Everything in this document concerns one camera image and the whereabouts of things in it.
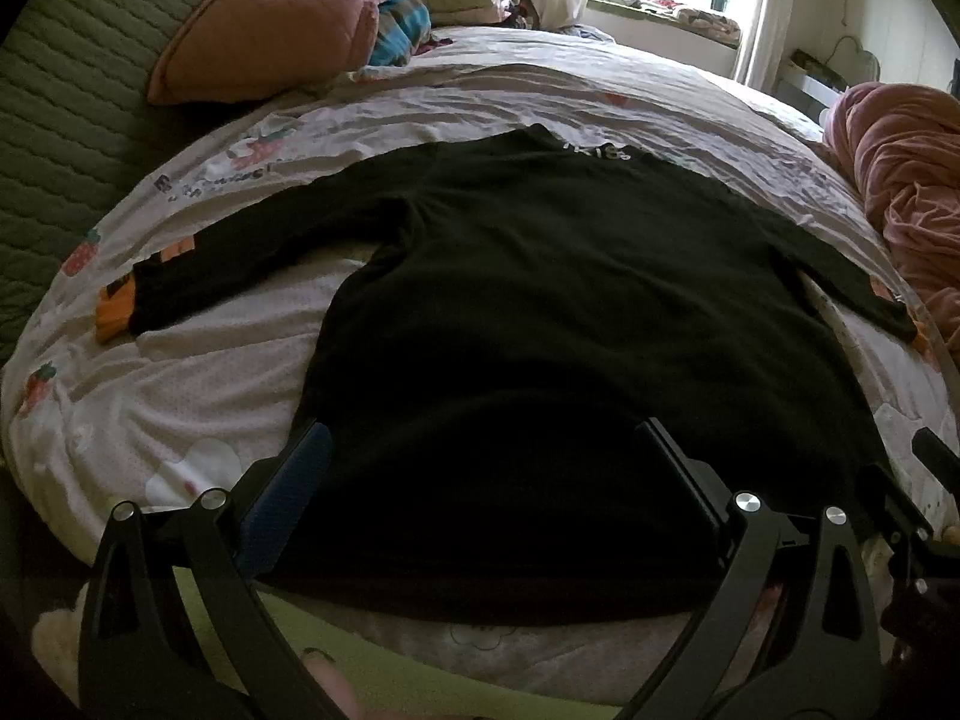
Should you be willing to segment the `person's left hand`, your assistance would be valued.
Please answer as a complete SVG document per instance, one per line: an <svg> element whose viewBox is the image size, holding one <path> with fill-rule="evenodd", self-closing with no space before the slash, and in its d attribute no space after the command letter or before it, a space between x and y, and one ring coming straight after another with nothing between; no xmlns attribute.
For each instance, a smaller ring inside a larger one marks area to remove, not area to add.
<svg viewBox="0 0 960 720"><path fill-rule="evenodd" d="M302 652L301 663L319 686L350 720L415 720L415 713L400 710L379 710L366 707L347 676L337 668L335 661L319 649Z"/></svg>

